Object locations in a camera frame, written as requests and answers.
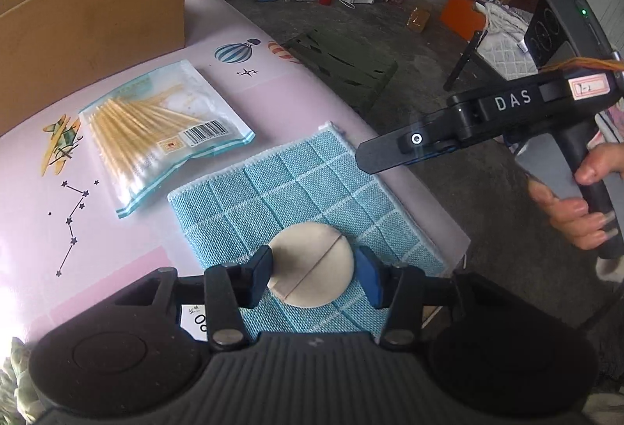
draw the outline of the finger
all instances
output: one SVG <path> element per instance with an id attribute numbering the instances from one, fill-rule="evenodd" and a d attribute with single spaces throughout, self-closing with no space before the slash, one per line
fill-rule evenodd
<path id="1" fill-rule="evenodd" d="M 552 205 L 557 201 L 557 198 L 555 198 L 548 186 L 533 179 L 528 180 L 528 195 L 536 204 L 543 205 L 544 207 Z"/>
<path id="2" fill-rule="evenodd" d="M 593 232 L 585 236 L 567 236 L 566 238 L 579 249 L 582 249 L 583 251 L 589 251 L 590 249 L 595 249 L 596 247 L 605 243 L 607 240 L 614 237 L 618 233 L 620 233 L 620 230 L 614 228 L 606 233 L 600 230 L 599 232 Z"/>
<path id="3" fill-rule="evenodd" d="M 624 144 L 601 143 L 592 149 L 574 177 L 579 184 L 590 185 L 611 172 L 624 172 Z"/>
<path id="4" fill-rule="evenodd" d="M 614 219 L 615 212 L 611 211 L 607 215 L 604 215 L 601 212 L 595 212 L 593 214 L 583 216 L 568 223 L 559 223 L 551 219 L 550 223 L 553 225 L 553 227 L 568 236 L 581 237 L 585 235 L 591 235 L 594 232 L 598 232 Z"/>
<path id="5" fill-rule="evenodd" d="M 548 214 L 551 222 L 559 224 L 575 221 L 589 213 L 589 207 L 583 198 L 568 198 L 552 205 L 541 205 L 541 207 Z"/>

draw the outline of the blue checkered cloth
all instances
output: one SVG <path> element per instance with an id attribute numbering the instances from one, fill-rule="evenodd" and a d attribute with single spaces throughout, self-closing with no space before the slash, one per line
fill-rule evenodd
<path id="1" fill-rule="evenodd" d="M 358 169 L 353 148 L 327 126 L 302 141 L 263 152 L 182 186 L 168 196 L 182 231 L 204 268 L 246 262 L 277 233 L 304 221 L 329 224 L 352 246 L 366 245 L 387 263 L 406 262 L 427 275 L 445 270 L 427 238 L 386 187 Z M 373 309 L 353 280 L 335 301 L 300 309 L 268 290 L 241 309 L 249 333 L 370 331 L 386 310 Z"/>

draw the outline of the round powder puff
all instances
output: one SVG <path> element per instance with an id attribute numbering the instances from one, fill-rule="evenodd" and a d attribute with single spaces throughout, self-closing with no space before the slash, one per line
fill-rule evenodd
<path id="1" fill-rule="evenodd" d="M 310 308 L 338 298 L 353 277 L 353 252 L 345 236 L 321 223 L 301 223 L 270 241 L 273 275 L 268 288 L 283 303 Z"/>

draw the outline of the table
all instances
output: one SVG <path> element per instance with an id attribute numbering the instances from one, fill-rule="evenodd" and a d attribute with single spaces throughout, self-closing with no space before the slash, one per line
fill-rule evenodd
<path id="1" fill-rule="evenodd" d="M 0 137 L 0 355 L 17 336 L 37 341 L 50 329 L 160 266 L 180 275 L 203 270 L 180 232 L 167 193 L 276 145 L 310 136 L 332 121 L 353 144 L 375 133 L 304 66 L 223 0 L 185 0 L 186 48 L 139 64 L 48 106 Z M 258 39 L 241 64 L 215 59 L 230 43 Z M 137 211 L 115 215 L 105 177 L 78 129 L 58 173 L 46 166 L 48 127 L 77 119 L 84 106 L 160 66 L 188 59 L 257 137 L 241 149 L 191 160 Z M 381 174 L 449 268 L 469 238 L 429 190 L 405 167 Z"/>

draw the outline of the white label with red border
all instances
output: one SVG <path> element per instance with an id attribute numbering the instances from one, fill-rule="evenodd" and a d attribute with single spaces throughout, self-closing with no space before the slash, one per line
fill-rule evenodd
<path id="1" fill-rule="evenodd" d="M 594 96 L 602 96 L 609 93 L 609 81 L 604 73 L 571 78 L 568 82 L 572 90 L 572 97 L 575 100 L 593 98 Z"/>

